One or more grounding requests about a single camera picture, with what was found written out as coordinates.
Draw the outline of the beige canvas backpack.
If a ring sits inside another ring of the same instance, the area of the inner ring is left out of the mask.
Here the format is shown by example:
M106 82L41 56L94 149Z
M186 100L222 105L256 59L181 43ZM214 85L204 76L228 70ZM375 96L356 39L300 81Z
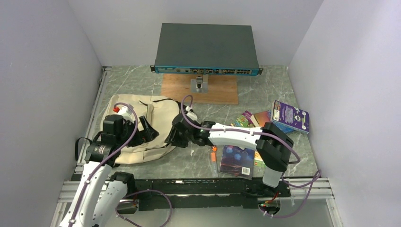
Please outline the beige canvas backpack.
M127 106L135 117L135 129L125 141L126 120L113 111L118 106ZM138 164L153 161L171 152L175 147L165 143L173 119L181 113L180 102L165 96L141 96L120 94L111 97L103 114L101 130L97 133L85 151L85 162L102 162L107 157L106 164ZM159 136L151 142L136 147L127 147L134 136L139 117L145 116L150 125L159 132Z

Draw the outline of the purple treehouse book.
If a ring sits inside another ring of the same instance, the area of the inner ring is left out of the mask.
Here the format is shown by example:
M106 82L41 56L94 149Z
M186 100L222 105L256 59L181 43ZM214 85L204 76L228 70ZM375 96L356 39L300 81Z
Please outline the purple treehouse book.
M251 120L252 114L249 111L244 111L230 125L234 127L253 128L255 125Z

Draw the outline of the purple boxed book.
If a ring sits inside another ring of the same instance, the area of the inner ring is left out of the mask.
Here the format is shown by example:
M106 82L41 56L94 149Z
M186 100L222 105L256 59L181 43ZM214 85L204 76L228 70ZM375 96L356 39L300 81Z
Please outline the purple boxed book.
M308 134L310 132L309 112L275 100L272 104L271 118L273 123Z

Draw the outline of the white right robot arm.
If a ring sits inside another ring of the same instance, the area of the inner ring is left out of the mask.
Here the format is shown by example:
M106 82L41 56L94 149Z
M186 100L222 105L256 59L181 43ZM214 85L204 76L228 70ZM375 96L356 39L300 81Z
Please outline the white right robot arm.
M189 142L198 146L233 145L257 151L266 167L261 192L272 196L279 190L279 181L290 164L293 140L273 123L262 127L241 128L213 121L199 123L185 115L177 115L165 140L185 148Z

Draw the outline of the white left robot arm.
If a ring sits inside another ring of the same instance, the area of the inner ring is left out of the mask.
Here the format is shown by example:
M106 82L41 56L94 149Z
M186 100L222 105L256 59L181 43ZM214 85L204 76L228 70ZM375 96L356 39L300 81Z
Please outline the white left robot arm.
M83 173L61 227L99 227L106 223L122 198L131 198L137 187L133 174L110 176L116 158L125 146L135 147L154 140L159 133L145 116L108 115L105 130L98 132L86 148Z

